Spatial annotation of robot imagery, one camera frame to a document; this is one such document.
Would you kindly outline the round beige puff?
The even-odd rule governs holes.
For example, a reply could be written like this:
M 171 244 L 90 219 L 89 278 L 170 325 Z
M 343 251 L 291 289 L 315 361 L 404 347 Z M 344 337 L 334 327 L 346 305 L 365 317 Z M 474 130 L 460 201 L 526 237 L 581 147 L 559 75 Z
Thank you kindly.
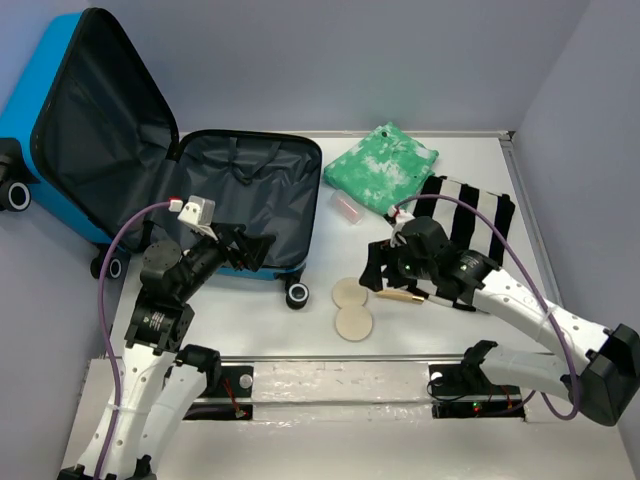
M 373 317 L 364 306 L 348 306 L 338 311 L 334 325 L 344 340 L 359 342 L 371 334 Z
M 368 298 L 368 290 L 361 286 L 355 277 L 346 277 L 337 281 L 331 294 L 338 308 L 364 306 Z

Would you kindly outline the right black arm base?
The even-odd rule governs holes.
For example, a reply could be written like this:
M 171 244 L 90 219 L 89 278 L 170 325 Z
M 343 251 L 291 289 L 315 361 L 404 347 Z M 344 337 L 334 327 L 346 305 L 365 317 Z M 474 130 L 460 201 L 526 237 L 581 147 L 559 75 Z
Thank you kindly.
M 466 376 L 461 364 L 431 365 L 426 391 L 435 419 L 526 418 L 519 387 L 492 384 L 482 373 Z

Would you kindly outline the clear plastic small bottle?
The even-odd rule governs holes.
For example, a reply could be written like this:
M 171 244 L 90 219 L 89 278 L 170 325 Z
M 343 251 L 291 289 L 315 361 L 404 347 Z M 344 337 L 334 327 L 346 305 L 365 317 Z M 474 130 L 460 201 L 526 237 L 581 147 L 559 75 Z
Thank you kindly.
M 330 205 L 351 224 L 358 224 L 364 218 L 363 207 L 342 190 L 333 192 Z

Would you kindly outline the green white garment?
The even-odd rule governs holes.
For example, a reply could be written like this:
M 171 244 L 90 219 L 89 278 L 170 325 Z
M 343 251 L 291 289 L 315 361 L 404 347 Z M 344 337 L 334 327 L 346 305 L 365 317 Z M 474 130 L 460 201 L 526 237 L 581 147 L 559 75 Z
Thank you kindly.
M 417 194 L 434 174 L 439 152 L 388 122 L 324 168 L 324 181 L 359 204 L 384 215 Z

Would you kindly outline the blue hard-shell suitcase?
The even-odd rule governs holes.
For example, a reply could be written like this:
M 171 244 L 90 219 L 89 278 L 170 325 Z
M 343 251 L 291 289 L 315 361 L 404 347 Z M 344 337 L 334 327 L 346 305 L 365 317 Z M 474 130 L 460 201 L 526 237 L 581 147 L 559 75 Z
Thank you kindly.
M 38 203 L 98 255 L 91 273 L 118 277 L 105 252 L 189 230 L 158 211 L 170 198 L 213 201 L 214 218 L 272 244 L 257 272 L 279 279 L 292 309 L 309 289 L 310 249 L 322 170 L 312 140 L 289 134 L 205 129 L 181 135 L 171 108 L 117 19 L 102 8 L 54 18 L 1 114 L 1 207 Z

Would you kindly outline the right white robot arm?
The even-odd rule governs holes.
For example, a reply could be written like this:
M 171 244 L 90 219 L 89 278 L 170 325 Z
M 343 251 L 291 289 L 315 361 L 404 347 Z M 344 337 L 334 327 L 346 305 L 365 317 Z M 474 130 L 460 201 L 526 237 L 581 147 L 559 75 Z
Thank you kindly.
M 372 291 L 432 280 L 458 300 L 491 314 L 539 345 L 544 354 L 506 349 L 483 340 L 469 348 L 460 368 L 462 384 L 482 392 L 492 384 L 514 385 L 569 401 L 604 426 L 614 426 L 639 390 L 639 335 L 585 320 L 538 299 L 489 257 L 473 250 L 372 242 L 360 284 Z

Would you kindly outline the black white striped blanket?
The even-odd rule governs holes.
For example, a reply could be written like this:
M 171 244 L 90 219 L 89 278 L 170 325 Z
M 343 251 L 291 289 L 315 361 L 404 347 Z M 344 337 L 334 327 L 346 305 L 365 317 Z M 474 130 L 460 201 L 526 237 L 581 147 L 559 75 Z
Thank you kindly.
M 448 176 L 430 176 L 421 199 L 401 207 L 401 217 L 429 217 L 438 222 L 448 238 L 463 250 L 475 250 L 502 265 L 506 238 L 516 205 L 506 193 L 493 193 Z

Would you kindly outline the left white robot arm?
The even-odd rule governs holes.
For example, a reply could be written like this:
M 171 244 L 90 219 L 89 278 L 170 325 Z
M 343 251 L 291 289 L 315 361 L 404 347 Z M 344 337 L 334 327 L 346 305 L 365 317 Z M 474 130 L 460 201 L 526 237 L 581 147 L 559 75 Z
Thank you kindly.
M 257 271 L 275 238 L 212 224 L 188 251 L 172 240 L 143 254 L 142 282 L 116 363 L 118 384 L 86 450 L 62 479 L 154 479 L 171 437 L 199 395 L 221 383 L 218 351 L 184 344 L 189 299 L 224 264 Z

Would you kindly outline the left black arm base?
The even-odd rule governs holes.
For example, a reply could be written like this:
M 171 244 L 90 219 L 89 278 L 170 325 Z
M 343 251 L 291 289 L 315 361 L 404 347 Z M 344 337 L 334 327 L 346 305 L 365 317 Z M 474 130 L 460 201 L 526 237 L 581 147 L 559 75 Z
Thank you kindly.
M 254 366 L 223 364 L 215 387 L 208 386 L 189 407 L 186 421 L 250 421 L 253 419 Z

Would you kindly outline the gold white makeup brush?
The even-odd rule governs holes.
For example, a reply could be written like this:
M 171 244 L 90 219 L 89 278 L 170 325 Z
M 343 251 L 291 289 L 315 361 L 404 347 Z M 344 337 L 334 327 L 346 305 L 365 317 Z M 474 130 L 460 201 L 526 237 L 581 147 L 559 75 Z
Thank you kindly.
M 434 295 L 429 294 L 418 294 L 415 295 L 408 291 L 403 290 L 383 290 L 376 293 L 376 296 L 386 300 L 399 301 L 404 303 L 412 303 L 412 304 L 423 304 L 426 301 L 431 303 L 435 303 L 437 305 L 441 305 L 444 307 L 452 308 L 454 303 L 450 300 L 446 300 Z

